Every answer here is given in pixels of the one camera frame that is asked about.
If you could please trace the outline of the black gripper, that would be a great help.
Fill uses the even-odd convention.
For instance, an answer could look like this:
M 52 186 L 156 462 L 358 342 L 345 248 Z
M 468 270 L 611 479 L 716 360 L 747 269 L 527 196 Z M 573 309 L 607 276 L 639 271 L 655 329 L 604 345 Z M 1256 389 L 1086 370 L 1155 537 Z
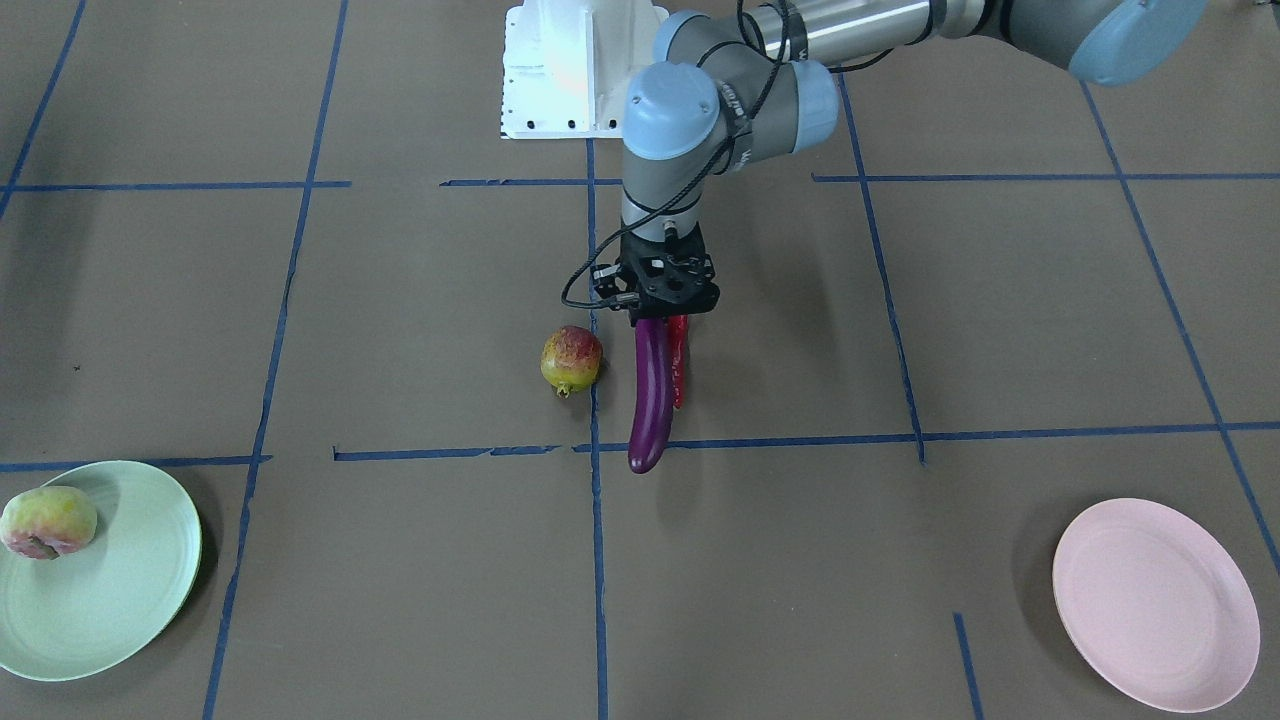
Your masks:
M 627 311 L 631 323 L 709 313 L 721 299 L 700 225 L 686 234 L 667 231 L 658 241 L 623 233 L 617 260 L 591 268 L 591 287 L 605 307 Z

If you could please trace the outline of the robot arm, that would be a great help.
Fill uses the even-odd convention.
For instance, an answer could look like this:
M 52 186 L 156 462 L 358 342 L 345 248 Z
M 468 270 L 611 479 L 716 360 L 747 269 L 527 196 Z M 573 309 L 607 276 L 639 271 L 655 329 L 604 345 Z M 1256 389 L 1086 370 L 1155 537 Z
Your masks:
M 699 225 L 705 182 L 823 143 L 836 78 L 897 47 L 987 37 L 1098 86 L 1169 59 L 1202 1 L 764 1 L 730 17 L 677 12 L 623 96 L 618 258 L 577 270 L 588 309 L 632 322 L 710 311 L 719 297 Z

